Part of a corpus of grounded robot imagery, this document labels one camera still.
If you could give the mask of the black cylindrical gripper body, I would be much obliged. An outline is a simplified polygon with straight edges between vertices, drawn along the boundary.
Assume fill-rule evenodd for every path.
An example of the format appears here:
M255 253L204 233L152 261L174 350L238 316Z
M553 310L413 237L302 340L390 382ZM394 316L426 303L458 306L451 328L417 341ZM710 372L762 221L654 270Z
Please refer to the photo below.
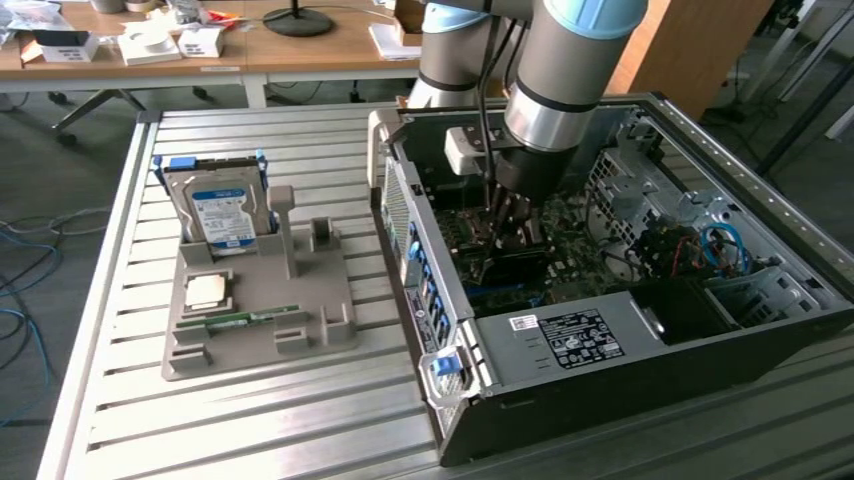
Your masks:
M527 199L547 199L558 189L577 152L577 147L558 152L527 147L501 150L495 181Z

